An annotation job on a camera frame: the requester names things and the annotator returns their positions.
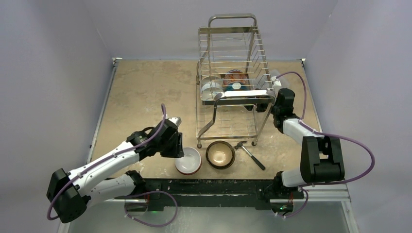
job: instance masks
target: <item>stone surface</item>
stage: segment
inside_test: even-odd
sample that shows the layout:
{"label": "stone surface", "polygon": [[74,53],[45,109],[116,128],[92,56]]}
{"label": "stone surface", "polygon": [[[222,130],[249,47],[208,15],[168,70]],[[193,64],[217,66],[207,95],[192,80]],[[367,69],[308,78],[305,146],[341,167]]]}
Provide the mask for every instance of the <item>stone surface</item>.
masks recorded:
{"label": "stone surface", "polygon": [[[162,118],[161,103],[167,114],[182,119],[179,131],[183,133],[183,146],[196,148],[196,63],[197,61],[120,61],[97,137],[93,160],[108,153],[134,131],[155,126]],[[269,68],[280,73],[296,71],[305,79],[300,62],[269,62]],[[295,94],[294,112],[302,115],[303,86],[295,75],[287,75],[290,89]],[[305,122],[318,129],[318,123],[308,92]],[[233,146],[240,140],[227,140]],[[162,158],[159,154],[130,165],[112,177],[128,170],[140,171],[146,178],[215,178],[215,179],[272,179],[278,171],[299,166],[301,147],[291,138],[281,134],[274,126],[270,115],[259,138],[252,147],[251,139],[246,147],[265,166],[262,171],[242,149],[236,151],[236,160],[226,170],[212,168],[205,159],[208,143],[199,149],[202,167],[190,176],[180,174],[174,167],[174,159]]]}

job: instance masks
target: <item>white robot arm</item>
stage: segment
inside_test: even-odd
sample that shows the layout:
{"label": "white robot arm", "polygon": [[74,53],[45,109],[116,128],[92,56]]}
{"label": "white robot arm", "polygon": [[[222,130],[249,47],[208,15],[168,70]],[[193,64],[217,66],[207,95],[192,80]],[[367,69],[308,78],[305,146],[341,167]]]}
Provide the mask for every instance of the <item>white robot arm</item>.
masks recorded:
{"label": "white robot arm", "polygon": [[162,125],[132,133],[115,149],[82,167],[55,171],[47,197],[63,223],[73,221],[87,207],[101,201],[145,190],[144,180],[136,171],[107,179],[115,172],[160,152],[162,157],[183,157],[182,134],[177,131],[179,117],[166,119]]}
{"label": "white robot arm", "polygon": [[[343,180],[340,140],[316,134],[304,127],[299,117],[293,113],[294,96],[292,90],[280,89],[272,114],[275,127],[302,146],[300,167],[279,172],[275,180],[283,187]],[[320,159],[319,153],[327,155],[327,158]]]}

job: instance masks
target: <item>gray wall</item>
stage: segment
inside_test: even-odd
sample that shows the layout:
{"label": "gray wall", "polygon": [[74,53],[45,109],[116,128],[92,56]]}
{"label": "gray wall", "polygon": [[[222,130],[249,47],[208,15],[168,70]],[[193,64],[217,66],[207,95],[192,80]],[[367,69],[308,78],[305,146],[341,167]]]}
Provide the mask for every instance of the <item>gray wall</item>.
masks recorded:
{"label": "gray wall", "polygon": [[[410,232],[412,223],[412,2],[339,1],[306,69],[325,132],[359,139],[376,167],[350,183],[361,232]],[[346,177],[363,172],[366,152],[344,143]]]}
{"label": "gray wall", "polygon": [[86,161],[111,59],[81,0],[4,0],[0,18],[1,231],[56,232],[48,182]]}
{"label": "gray wall", "polygon": [[[210,16],[247,12],[257,16],[269,59],[300,59],[307,56],[337,0],[85,0],[85,3],[113,57],[198,59],[197,30],[207,26]],[[242,21],[241,25],[251,24]]]}

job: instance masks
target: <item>stainless steel rack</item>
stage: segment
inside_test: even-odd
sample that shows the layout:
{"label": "stainless steel rack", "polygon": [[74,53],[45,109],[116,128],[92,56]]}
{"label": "stainless steel rack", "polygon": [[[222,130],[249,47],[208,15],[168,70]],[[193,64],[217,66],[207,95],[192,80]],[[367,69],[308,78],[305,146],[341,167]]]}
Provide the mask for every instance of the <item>stainless steel rack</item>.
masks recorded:
{"label": "stainless steel rack", "polygon": [[[228,18],[254,22],[248,27],[211,27],[212,21]],[[255,146],[275,102],[256,17],[214,15],[208,27],[199,28],[198,38],[197,147],[202,147],[202,140],[239,138],[253,138]],[[239,79],[228,78],[234,69]],[[243,90],[225,91],[229,87],[226,81],[242,82]],[[267,106],[266,111],[258,112],[258,104]]]}

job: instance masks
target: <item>brown bowl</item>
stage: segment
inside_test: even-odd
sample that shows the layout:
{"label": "brown bowl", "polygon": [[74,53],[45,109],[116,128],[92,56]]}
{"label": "brown bowl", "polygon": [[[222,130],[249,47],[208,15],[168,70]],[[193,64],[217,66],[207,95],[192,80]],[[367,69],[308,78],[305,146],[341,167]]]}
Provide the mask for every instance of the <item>brown bowl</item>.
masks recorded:
{"label": "brown bowl", "polygon": [[235,161],[235,150],[224,141],[212,142],[206,149],[207,162],[216,169],[226,169]]}

